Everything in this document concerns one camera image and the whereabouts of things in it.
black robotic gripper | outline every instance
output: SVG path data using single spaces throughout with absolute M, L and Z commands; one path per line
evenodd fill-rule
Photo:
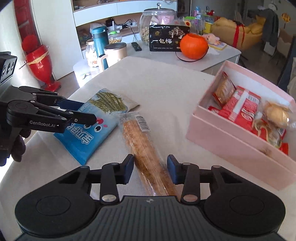
M 133 155 L 100 170 L 79 167 L 24 196 L 15 216 L 23 231 L 18 241 L 80 240 L 284 240 L 277 231 L 285 206 L 274 194 L 221 167 L 199 169 L 178 163 L 167 167 L 174 184 L 184 184 L 181 200 L 174 196 L 124 196 Z M 90 197 L 100 183 L 100 200 Z M 211 195 L 200 199 L 200 183 Z

beige mug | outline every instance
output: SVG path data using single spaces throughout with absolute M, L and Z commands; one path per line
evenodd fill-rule
M 118 61 L 122 60 L 128 56 L 126 43 L 119 42 L 114 44 L 108 44 L 104 48 L 105 54 L 102 54 L 98 58 L 99 68 L 104 71 L 103 60 L 107 59 L 108 67 L 116 64 Z

orange pumpkin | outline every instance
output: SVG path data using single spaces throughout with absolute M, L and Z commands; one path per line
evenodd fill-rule
M 206 55 L 209 46 L 204 37 L 187 34 L 180 41 L 180 49 L 187 58 L 199 60 Z

open pink box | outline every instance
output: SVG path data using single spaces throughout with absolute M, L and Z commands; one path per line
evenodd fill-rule
M 209 111 L 209 106 L 218 107 L 212 94 L 223 71 L 235 86 L 248 89 L 261 100 L 290 105 L 296 111 L 295 100 L 286 92 L 261 76 L 225 61 L 191 116 L 186 138 L 275 189 L 285 188 L 296 181 L 296 131 L 287 130 L 283 140 L 289 144 L 287 156 L 267 141 Z

glass jar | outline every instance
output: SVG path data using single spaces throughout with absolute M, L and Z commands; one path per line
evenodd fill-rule
M 109 37 L 109 44 L 118 43 L 118 42 L 121 42 L 122 40 L 121 34 L 116 31 L 112 31 L 108 37 Z
M 157 3 L 157 8 L 146 9 L 142 12 L 139 23 L 139 33 L 144 44 L 149 45 L 149 26 L 168 25 L 177 20 L 175 10 L 161 8 L 161 3 Z
M 94 46 L 94 39 L 87 40 L 85 56 L 89 67 L 98 67 L 98 57 Z

